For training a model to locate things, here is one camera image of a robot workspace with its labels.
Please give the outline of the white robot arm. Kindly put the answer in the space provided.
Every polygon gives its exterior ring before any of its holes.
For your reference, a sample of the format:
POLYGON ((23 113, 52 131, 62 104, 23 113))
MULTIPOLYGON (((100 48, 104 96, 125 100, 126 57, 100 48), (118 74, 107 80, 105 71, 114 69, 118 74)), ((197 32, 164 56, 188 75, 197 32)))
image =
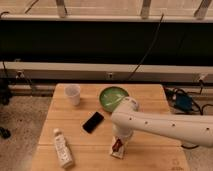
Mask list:
POLYGON ((111 115, 119 138, 134 130, 213 147, 213 116, 150 114, 138 112, 138 102, 125 97, 111 115))

